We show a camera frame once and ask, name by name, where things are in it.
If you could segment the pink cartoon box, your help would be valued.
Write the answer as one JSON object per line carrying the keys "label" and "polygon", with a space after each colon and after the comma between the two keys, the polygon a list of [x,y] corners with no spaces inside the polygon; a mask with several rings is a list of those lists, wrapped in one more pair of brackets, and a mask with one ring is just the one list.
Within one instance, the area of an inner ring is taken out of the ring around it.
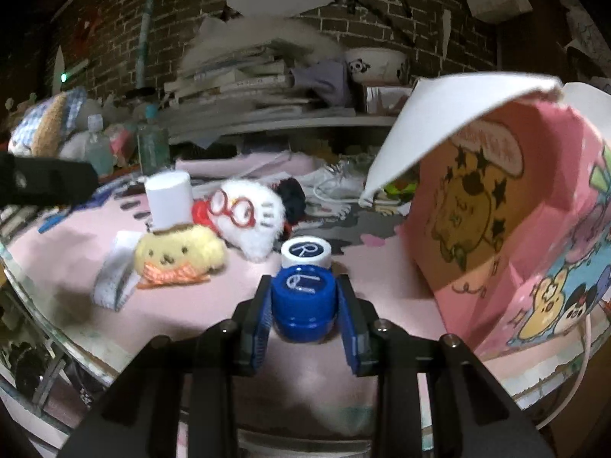
{"label": "pink cartoon box", "polygon": [[483,358],[566,334],[610,286],[610,148],[568,105],[486,116],[524,157],[518,177],[446,141],[419,164],[410,258],[448,332]]}

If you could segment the white fluffy fur item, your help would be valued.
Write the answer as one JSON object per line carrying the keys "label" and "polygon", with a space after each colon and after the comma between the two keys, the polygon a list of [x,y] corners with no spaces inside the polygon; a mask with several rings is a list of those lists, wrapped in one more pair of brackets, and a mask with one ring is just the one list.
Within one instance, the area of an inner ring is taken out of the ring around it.
{"label": "white fluffy fur item", "polygon": [[335,39],[303,20],[255,16],[225,22],[206,17],[180,60],[178,73],[186,76],[205,63],[251,48],[278,48],[307,65],[344,55],[343,47]]}

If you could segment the pink hairbrush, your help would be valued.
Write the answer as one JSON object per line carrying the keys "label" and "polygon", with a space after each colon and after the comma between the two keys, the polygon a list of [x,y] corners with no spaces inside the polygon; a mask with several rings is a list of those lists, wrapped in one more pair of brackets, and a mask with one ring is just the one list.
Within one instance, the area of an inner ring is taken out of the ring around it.
{"label": "pink hairbrush", "polygon": [[199,179],[260,178],[277,173],[304,176],[326,162],[302,152],[251,153],[225,159],[178,159],[175,169]]}

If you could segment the clear bottle teal cap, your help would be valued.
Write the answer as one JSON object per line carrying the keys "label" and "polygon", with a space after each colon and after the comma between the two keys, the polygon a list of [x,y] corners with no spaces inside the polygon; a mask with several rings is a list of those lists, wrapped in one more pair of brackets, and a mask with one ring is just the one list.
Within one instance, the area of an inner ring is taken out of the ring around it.
{"label": "clear bottle teal cap", "polygon": [[157,114],[156,105],[146,105],[144,119],[137,130],[139,160],[144,176],[170,169],[172,164],[168,130],[160,125]]}

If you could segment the stack of books and papers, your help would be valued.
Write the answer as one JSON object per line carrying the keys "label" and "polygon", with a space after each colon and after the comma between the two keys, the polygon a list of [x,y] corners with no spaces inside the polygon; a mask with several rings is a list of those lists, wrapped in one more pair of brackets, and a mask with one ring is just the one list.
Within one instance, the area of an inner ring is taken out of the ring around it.
{"label": "stack of books and papers", "polygon": [[174,145],[206,145],[218,137],[291,129],[390,127],[394,116],[369,114],[352,93],[350,106],[329,106],[314,92],[293,88],[290,70],[267,77],[251,77],[221,86],[215,93],[180,98],[158,114]]}

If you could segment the yellow pompompurin plush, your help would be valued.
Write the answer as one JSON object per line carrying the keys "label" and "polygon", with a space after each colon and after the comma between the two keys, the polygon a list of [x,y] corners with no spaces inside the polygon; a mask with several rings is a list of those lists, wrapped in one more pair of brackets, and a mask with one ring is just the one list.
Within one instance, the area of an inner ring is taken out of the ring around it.
{"label": "yellow pompompurin plush", "polygon": [[161,233],[147,233],[134,251],[134,270],[139,290],[191,285],[210,280],[225,268],[227,246],[207,226],[185,226]]}

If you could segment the blue white contact lens case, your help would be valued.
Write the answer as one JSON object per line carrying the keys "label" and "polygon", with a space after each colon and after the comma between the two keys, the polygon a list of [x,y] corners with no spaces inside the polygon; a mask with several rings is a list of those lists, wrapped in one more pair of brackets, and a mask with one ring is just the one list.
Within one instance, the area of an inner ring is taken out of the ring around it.
{"label": "blue white contact lens case", "polygon": [[336,278],[331,246],[318,237],[289,239],[281,247],[281,268],[272,278],[272,316],[285,340],[321,341],[336,319]]}

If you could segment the white printed receipt slip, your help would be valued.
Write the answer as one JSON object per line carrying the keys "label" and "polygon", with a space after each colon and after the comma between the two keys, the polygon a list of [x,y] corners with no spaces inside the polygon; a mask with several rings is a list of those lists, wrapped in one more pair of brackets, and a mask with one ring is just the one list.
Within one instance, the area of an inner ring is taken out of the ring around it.
{"label": "white printed receipt slip", "polygon": [[119,231],[97,273],[90,299],[96,306],[120,311],[133,294],[140,276],[134,254],[142,232]]}

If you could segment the white cylinder cup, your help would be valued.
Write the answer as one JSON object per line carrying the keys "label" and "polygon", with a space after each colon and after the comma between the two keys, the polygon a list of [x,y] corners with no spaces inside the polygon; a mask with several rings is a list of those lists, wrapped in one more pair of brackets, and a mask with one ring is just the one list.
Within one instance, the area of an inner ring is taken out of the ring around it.
{"label": "white cylinder cup", "polygon": [[167,231],[174,226],[192,224],[191,176],[185,171],[164,171],[144,183],[151,214],[151,228]]}

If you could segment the clear bottle white cap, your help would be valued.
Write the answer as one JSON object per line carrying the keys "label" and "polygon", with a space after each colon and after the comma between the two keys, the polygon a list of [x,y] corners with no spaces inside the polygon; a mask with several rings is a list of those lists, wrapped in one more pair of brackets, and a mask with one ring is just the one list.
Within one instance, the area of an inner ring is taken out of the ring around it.
{"label": "clear bottle white cap", "polygon": [[87,119],[88,139],[85,145],[86,160],[93,166],[99,178],[112,175],[114,154],[110,138],[103,132],[101,114],[91,115]]}

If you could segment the panda print ceramic bowl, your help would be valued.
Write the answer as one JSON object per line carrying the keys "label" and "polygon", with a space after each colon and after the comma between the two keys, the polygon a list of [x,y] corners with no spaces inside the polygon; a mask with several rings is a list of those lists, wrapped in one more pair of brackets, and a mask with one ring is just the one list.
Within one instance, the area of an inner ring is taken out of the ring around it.
{"label": "panda print ceramic bowl", "polygon": [[349,48],[348,71],[355,83],[402,85],[407,76],[407,55],[392,48]]}

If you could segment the purple grey cloth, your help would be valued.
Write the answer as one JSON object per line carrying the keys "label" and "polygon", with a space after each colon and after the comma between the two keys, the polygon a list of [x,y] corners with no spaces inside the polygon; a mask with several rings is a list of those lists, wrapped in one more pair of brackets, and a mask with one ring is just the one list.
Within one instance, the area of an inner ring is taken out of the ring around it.
{"label": "purple grey cloth", "polygon": [[340,60],[322,60],[306,67],[290,69],[293,88],[314,92],[326,105],[350,106],[346,63]]}

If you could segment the green pipe on wall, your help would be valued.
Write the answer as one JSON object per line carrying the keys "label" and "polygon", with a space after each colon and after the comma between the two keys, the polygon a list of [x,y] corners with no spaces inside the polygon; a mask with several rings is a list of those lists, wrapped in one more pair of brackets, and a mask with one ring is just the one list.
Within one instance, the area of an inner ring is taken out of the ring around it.
{"label": "green pipe on wall", "polygon": [[144,88],[146,82],[146,63],[148,56],[148,35],[153,15],[154,0],[145,0],[144,10],[138,39],[138,50],[136,57],[136,88]]}

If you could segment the white plush red glasses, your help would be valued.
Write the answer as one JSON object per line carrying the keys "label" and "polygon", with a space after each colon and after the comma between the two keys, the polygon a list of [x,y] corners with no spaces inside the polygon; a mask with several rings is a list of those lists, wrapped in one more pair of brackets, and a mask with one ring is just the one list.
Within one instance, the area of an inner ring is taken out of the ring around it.
{"label": "white plush red glasses", "polygon": [[265,261],[285,227],[286,209],[272,188],[246,179],[227,180],[192,205],[192,220],[208,226],[254,263]]}

